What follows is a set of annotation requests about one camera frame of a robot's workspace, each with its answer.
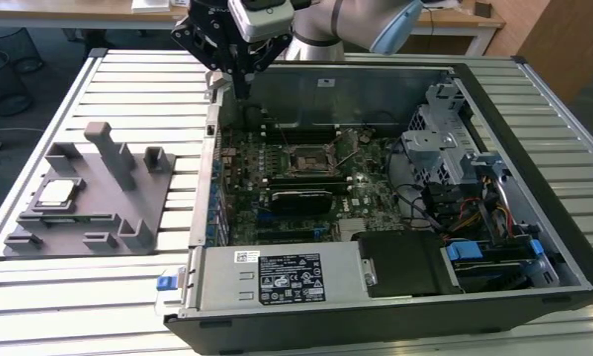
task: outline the mesh trash can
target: mesh trash can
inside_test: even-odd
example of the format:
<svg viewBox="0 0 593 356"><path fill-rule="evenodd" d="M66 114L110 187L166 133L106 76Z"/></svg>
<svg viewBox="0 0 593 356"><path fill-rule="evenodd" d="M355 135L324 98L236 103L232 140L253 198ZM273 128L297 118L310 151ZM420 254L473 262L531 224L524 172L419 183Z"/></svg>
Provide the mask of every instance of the mesh trash can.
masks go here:
<svg viewBox="0 0 593 356"><path fill-rule="evenodd" d="M9 66L9 55L0 52L0 116L10 116L26 110L32 97L20 76Z"/></svg>
<svg viewBox="0 0 593 356"><path fill-rule="evenodd" d="M18 73L32 73L44 66L25 28L0 27L0 51L9 55L10 65Z"/></svg>

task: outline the floor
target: floor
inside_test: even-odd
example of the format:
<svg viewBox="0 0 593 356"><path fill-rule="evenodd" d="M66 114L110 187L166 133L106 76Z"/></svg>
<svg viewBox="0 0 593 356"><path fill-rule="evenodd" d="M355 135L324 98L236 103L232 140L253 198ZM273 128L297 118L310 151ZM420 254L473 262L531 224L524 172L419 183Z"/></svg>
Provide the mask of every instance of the floor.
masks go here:
<svg viewBox="0 0 593 356"><path fill-rule="evenodd" d="M22 77L36 104L22 114L0 118L0 128L45 128L82 64L82 44L69 42L60 29L29 29L29 32L46 62L42 70ZM126 49L178 48L166 31L149 31L148 37L141 37L133 30L110 30L108 40ZM569 108L593 134L593 81ZM0 131L0 205L38 138L36 131Z"/></svg>

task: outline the barcode sticker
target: barcode sticker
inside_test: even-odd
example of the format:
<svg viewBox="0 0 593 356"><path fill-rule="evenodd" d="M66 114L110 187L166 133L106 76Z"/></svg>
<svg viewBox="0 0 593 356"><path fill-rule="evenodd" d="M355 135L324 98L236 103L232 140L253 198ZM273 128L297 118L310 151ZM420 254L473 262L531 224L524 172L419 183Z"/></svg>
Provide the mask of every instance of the barcode sticker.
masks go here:
<svg viewBox="0 0 593 356"><path fill-rule="evenodd" d="M256 263L260 251L236 251L236 263Z"/></svg>
<svg viewBox="0 0 593 356"><path fill-rule="evenodd" d="M324 293L324 289L322 288L310 288L310 289L304 289L304 294L305 295L314 295L314 294L322 294Z"/></svg>

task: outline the power supply label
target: power supply label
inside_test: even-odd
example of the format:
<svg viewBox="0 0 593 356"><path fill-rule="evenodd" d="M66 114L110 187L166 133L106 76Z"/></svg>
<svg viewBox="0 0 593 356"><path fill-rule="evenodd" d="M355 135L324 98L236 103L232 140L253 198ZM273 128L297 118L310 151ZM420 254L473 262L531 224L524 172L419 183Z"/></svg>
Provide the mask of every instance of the power supply label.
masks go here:
<svg viewBox="0 0 593 356"><path fill-rule="evenodd" d="M258 257L258 302L264 306L324 301L320 254Z"/></svg>

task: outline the red wire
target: red wire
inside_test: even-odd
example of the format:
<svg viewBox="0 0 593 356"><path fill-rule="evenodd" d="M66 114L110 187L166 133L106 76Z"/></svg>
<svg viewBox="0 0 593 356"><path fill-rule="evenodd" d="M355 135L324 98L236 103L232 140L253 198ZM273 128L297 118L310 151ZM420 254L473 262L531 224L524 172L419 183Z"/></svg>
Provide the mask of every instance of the red wire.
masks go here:
<svg viewBox="0 0 593 356"><path fill-rule="evenodd" d="M515 233L512 232L512 225L515 222L512 221L512 212L505 208L507 211L507 235L509 237L515 236Z"/></svg>
<svg viewBox="0 0 593 356"><path fill-rule="evenodd" d="M467 200L464 200L464 202L461 203L461 206L459 207L459 220L461 220L461 218L464 217L465 203L475 202L477 200L479 200L479 198L468 198Z"/></svg>

